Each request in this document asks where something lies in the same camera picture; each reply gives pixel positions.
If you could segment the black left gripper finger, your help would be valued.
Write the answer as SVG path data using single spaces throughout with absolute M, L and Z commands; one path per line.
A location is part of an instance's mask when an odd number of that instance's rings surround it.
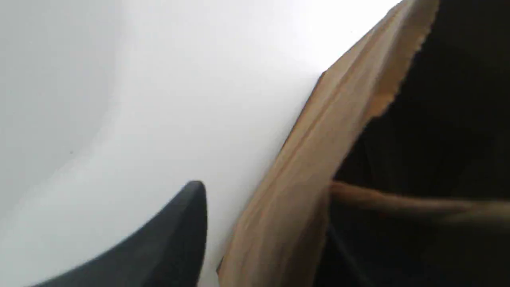
M 196 287 L 206 250 L 206 188 L 189 181 L 144 226 L 41 287 Z

